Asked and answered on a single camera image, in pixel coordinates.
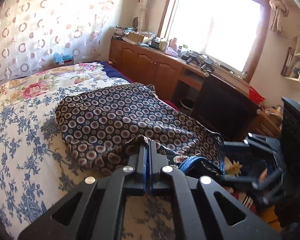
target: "chair backrest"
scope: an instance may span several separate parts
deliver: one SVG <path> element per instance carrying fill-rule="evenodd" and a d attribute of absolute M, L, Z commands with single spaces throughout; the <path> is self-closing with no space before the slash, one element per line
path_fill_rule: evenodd
<path fill-rule="evenodd" d="M 281 132 L 281 151 L 287 167 L 300 179 L 300 105 L 282 98 L 284 115 Z"/>
<path fill-rule="evenodd" d="M 236 88 L 210 75 L 205 78 L 191 115 L 233 141 L 257 116 L 258 107 Z"/>

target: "black patterned cloth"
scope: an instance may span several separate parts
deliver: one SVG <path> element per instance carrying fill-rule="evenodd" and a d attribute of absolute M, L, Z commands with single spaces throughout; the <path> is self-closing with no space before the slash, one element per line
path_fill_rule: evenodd
<path fill-rule="evenodd" d="M 154 86 L 140 83 L 107 87 L 64 98 L 56 118 L 73 164 L 104 175 L 126 165 L 140 141 L 156 142 L 157 151 L 178 167 L 190 156 L 205 157 L 205 168 L 223 174 L 223 139 L 161 101 Z"/>

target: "blue strap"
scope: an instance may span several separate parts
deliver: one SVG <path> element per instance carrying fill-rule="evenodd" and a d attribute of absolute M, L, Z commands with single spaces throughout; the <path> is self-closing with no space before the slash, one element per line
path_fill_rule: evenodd
<path fill-rule="evenodd" d="M 184 174 L 187 174 L 190 168 L 194 165 L 194 163 L 203 159 L 205 158 L 201 156 L 191 156 L 179 165 L 179 170 L 183 171 Z"/>

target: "window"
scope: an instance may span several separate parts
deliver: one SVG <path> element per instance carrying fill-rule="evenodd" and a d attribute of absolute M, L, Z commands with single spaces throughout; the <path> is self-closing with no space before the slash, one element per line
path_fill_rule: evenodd
<path fill-rule="evenodd" d="M 267 0 L 170 0 L 161 36 L 177 38 L 178 45 L 206 54 L 244 77 L 258 63 L 268 7 Z"/>

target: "bed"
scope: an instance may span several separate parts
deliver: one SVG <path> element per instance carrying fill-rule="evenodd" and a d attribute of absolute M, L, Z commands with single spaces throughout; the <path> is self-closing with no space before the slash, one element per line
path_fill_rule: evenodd
<path fill-rule="evenodd" d="M 0 87 L 0 224 L 7 239 L 17 239 L 85 177 L 102 176 L 67 158 L 55 120 L 61 99 L 128 80 L 107 62 L 94 62 L 51 69 Z M 174 239 L 170 204 L 157 197 L 129 197 L 122 238 Z"/>

